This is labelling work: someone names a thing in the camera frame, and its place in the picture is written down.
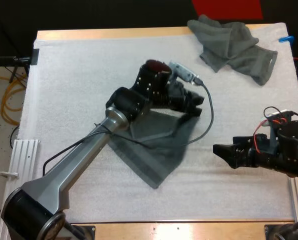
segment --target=table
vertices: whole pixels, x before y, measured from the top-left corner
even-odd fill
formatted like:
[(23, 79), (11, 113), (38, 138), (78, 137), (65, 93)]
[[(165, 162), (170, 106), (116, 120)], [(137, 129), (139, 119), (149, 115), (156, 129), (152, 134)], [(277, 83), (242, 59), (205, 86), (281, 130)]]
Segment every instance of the table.
[[(266, 24), (247, 25), (250, 29)], [(38, 31), (38, 40), (88, 40), (106, 38), (137, 38), (177, 36), (191, 34), (187, 27), (125, 28), (125, 29), (83, 29), (83, 30), (43, 30)], [(155, 240), (155, 239), (255, 239), (264, 240), (265, 224), (285, 224), (290, 220), (206, 220), (204, 221), (161, 221), (131, 223), (94, 223), (97, 240)]]

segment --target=wooden table edge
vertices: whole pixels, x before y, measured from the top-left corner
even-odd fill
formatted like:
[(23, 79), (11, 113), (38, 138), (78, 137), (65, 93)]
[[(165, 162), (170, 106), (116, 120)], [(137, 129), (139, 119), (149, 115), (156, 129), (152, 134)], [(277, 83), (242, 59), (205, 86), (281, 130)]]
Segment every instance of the wooden table edge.
[[(249, 29), (266, 27), (270, 24), (248, 24)], [(40, 30), (37, 40), (91, 40), (115, 38), (165, 37), (192, 34), (187, 26), (148, 27), (148, 28), (113, 28), (113, 29), (73, 29)]]

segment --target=black cylindrical joint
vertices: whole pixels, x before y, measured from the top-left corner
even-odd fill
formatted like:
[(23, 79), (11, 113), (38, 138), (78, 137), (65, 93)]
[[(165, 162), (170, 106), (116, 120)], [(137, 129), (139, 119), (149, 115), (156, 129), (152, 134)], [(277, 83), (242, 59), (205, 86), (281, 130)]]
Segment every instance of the black cylindrical joint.
[(274, 240), (298, 240), (298, 222), (295, 224), (282, 225), (274, 234)]
[(64, 213), (51, 214), (21, 189), (6, 200), (1, 218), (10, 232), (26, 240), (52, 240), (65, 223)]

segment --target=gray towel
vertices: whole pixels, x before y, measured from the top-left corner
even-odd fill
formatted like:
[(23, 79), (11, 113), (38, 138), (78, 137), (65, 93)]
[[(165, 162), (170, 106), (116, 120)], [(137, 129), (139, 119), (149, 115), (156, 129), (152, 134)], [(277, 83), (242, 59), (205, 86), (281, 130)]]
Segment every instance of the gray towel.
[[(198, 117), (179, 125), (180, 118), (150, 111), (128, 131), (119, 132), (152, 147), (179, 146), (189, 141)], [(109, 146), (150, 187), (156, 189), (182, 162), (186, 147), (148, 149), (113, 136)]]
[(203, 44), (201, 59), (215, 72), (228, 64), (259, 85), (269, 80), (278, 52), (256, 46), (259, 39), (251, 35), (244, 23), (220, 24), (201, 15), (198, 21), (189, 20), (187, 25)]

